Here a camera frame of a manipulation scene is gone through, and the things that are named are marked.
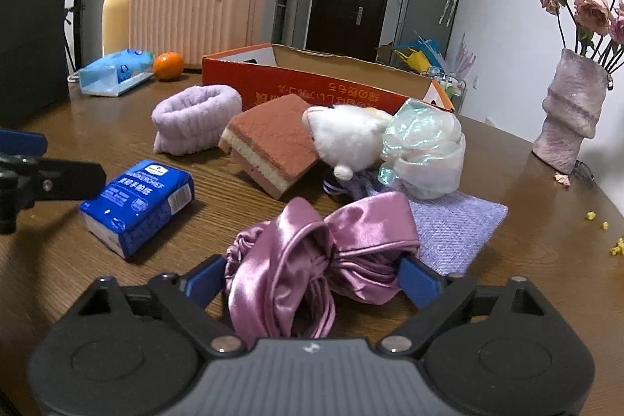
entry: pink satin scrunchie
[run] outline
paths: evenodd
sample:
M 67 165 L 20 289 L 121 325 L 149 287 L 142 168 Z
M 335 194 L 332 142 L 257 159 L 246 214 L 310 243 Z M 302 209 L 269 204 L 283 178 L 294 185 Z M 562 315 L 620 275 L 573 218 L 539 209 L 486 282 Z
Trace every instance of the pink satin scrunchie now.
M 336 314 L 332 291 L 383 305 L 400 290 L 396 261 L 420 242 L 407 197 L 384 193 L 325 220 L 303 198 L 272 221 L 249 227 L 227 249 L 226 293 L 232 324 L 252 346 L 258 337 L 291 337 L 303 298 L 310 338 L 325 337 Z

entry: blue clamp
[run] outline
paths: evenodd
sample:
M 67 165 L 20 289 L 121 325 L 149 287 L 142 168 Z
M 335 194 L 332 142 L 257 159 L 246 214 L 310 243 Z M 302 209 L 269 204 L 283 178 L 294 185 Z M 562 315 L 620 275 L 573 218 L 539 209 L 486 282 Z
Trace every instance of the blue clamp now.
M 178 285 L 189 300 L 205 309 L 225 288 L 224 271 L 225 258 L 215 254 L 184 274 Z
M 179 280 L 180 290 L 202 309 L 225 288 L 225 258 L 211 256 Z M 438 298 L 447 287 L 446 278 L 415 257 L 404 257 L 399 267 L 399 285 L 407 297 L 422 309 Z
M 48 140 L 39 133 L 0 129 L 0 152 L 7 156 L 39 158 L 48 150 Z
M 448 283 L 444 276 L 415 257 L 404 257 L 399 266 L 399 286 L 417 309 L 438 298 Z

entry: wooden table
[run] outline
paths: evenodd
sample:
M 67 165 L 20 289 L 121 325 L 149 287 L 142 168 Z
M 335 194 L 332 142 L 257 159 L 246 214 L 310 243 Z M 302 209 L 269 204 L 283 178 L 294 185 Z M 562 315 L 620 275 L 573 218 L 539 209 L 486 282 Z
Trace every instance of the wooden table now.
M 163 271 L 185 272 L 213 253 L 223 253 L 236 233 L 272 218 L 283 203 L 269 198 L 218 150 L 173 158 L 154 156 L 154 106 L 189 85 L 153 83 L 113 98 L 82 97 L 53 108 L 27 129 L 44 133 L 48 156 L 102 164 L 116 176 L 144 158 L 189 170 L 197 202 L 184 210 L 132 262 L 91 236 L 68 202 L 39 203 L 21 213 L 18 232 L 0 237 L 0 389 L 24 416 L 39 414 L 26 384 L 26 365 L 46 329 L 101 274 L 123 284 L 142 284 Z M 504 203 L 509 215 L 473 263 L 470 274 L 487 284 L 528 276 L 578 332 L 597 367 L 584 416 L 620 416 L 624 407 L 624 257 L 609 248 L 624 234 L 624 219 L 597 188 L 579 180 L 565 189 L 554 171 L 530 154 L 530 144 L 484 124 L 463 119 L 467 138 L 461 190 Z M 282 201 L 303 196 L 321 214 L 336 204 L 313 171 Z M 594 210 L 598 219 L 583 219 Z M 601 221 L 610 229 L 602 231 Z M 210 312 L 218 315 L 219 301 Z M 338 299 L 336 334 L 366 335 L 376 342 L 414 312 L 399 296 L 384 307 Z

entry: pink suitcase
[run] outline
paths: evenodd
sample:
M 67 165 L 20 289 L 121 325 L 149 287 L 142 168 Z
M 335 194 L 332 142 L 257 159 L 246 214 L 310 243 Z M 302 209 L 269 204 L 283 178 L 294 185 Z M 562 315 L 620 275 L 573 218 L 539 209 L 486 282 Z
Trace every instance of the pink suitcase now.
M 130 0 L 130 48 L 175 51 L 185 67 L 202 57 L 260 43 L 265 0 Z

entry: blue tissue box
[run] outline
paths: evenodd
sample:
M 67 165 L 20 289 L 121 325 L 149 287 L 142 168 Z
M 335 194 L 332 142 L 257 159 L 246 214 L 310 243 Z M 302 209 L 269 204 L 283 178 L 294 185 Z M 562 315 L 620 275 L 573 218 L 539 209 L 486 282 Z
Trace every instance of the blue tissue box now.
M 126 259 L 194 198 L 189 172 L 146 159 L 79 209 L 89 231 Z

